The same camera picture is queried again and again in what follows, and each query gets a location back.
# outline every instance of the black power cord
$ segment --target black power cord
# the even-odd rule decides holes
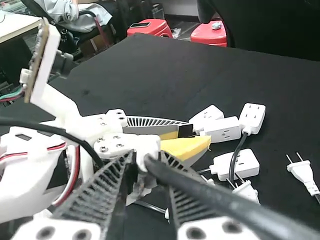
[[[261,239],[320,239],[320,232],[238,196],[227,188],[206,184],[150,156],[145,158],[144,164],[148,173],[157,178],[161,184],[184,192],[221,216],[228,216],[243,223]]]
[[[237,157],[239,155],[239,152],[240,152],[243,144],[245,143],[245,141],[247,139],[247,136],[248,136],[248,133],[244,132],[242,135],[242,138],[241,138],[238,146],[236,146],[236,148],[233,152],[232,158],[231,158],[228,178],[233,185],[235,184],[235,167],[236,167]]]
[[[88,142],[81,140],[75,136],[72,136],[69,133],[66,133],[66,130],[63,128],[59,128],[59,127],[55,127],[55,126],[48,126],[48,125],[40,124],[37,122],[17,120],[17,119],[9,118],[9,117],[8,118],[7,117],[0,117],[0,126],[21,127],[21,128],[26,128],[26,129],[33,129],[33,130],[37,130],[40,132],[56,134],[56,135],[65,137],[66,139],[69,139],[69,140],[79,144],[81,147],[83,147],[99,168],[102,168],[102,166],[104,165],[104,163],[101,160],[101,158],[99,157],[99,155],[90,146],[90,144]]]

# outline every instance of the plug prong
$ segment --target plug prong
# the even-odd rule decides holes
[[[286,154],[285,156],[286,156],[286,158],[289,160],[289,162],[293,164],[293,162],[291,161],[291,158],[289,157],[289,155]]]
[[[200,176],[203,178],[203,180],[205,180],[206,183],[208,182],[208,179],[206,179],[203,175]]]
[[[232,182],[229,180],[229,178],[226,178],[226,180],[230,184],[230,186],[233,187],[233,189],[236,189],[235,185],[232,184]]]
[[[241,183],[245,183],[245,180],[243,180],[238,173],[235,172],[234,175],[236,175],[236,177],[241,181]]]
[[[303,158],[300,156],[300,154],[298,152],[296,152],[296,154],[298,155],[298,158],[301,160],[301,162],[303,162]]]

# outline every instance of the power outlet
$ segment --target power outlet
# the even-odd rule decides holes
[[[257,134],[261,129],[265,115],[265,105],[246,103],[239,118],[242,133]]]
[[[230,162],[233,152],[229,152],[213,159],[213,165],[209,168],[211,174],[217,174],[220,181],[226,181],[229,175]],[[243,149],[237,156],[237,162],[235,164],[234,171],[241,178],[248,178],[259,174],[260,164],[254,155],[254,152],[250,149]]]
[[[206,109],[190,118],[189,123],[193,124],[193,130],[198,134],[204,130],[204,125],[214,120],[223,119],[224,113],[215,105],[210,105]]]
[[[211,143],[221,143],[239,139],[241,137],[241,129],[239,120],[236,116],[231,116],[211,122],[204,125],[201,136],[211,136]]]

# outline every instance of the black table surface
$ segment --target black table surface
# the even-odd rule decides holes
[[[187,121],[212,104],[225,117],[239,116],[245,103],[266,105],[259,134],[244,144],[260,162],[252,185],[262,205],[320,230],[320,205],[287,172],[285,155],[298,161],[298,151],[309,159],[320,187],[320,63],[138,34],[52,85],[72,98],[84,116],[121,108],[127,115]],[[22,100],[0,108],[0,115],[53,119]],[[1,134],[6,131],[0,128]],[[213,157],[234,151],[238,142],[212,144],[194,168],[207,168]],[[146,200],[166,206],[158,188]],[[127,208],[125,239],[174,238],[161,214],[136,205]]]

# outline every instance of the red box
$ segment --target red box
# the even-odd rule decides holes
[[[150,23],[150,25],[144,26],[144,27],[129,28],[127,30],[128,37],[133,34],[136,34],[136,33],[141,33],[141,34],[149,34],[149,35],[154,35],[154,36],[159,36],[159,37],[172,38],[172,33],[171,33],[170,27],[168,26],[166,20],[145,19],[139,23],[140,24],[141,23]]]
[[[220,47],[227,46],[226,29],[222,21],[211,21],[200,24],[190,36],[191,42],[202,43]]]

